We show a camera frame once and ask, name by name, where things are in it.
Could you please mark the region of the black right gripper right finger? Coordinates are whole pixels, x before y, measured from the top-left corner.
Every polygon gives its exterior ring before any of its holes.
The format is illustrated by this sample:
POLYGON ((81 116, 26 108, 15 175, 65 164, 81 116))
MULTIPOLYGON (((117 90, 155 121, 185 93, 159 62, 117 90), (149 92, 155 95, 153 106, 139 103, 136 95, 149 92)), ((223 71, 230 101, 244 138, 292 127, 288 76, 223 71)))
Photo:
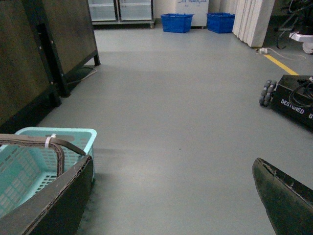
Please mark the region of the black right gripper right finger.
POLYGON ((313 190, 262 158, 252 165, 258 195, 277 235, 313 233, 313 190))

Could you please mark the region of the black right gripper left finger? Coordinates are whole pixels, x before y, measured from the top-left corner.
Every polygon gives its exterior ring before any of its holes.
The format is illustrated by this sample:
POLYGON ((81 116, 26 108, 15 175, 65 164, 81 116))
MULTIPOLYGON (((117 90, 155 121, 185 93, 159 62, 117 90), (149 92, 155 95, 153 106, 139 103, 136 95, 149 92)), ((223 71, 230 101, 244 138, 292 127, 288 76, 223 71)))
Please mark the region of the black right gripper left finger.
POLYGON ((93 182, 87 155, 60 177, 0 219, 2 235, 74 235, 93 182))

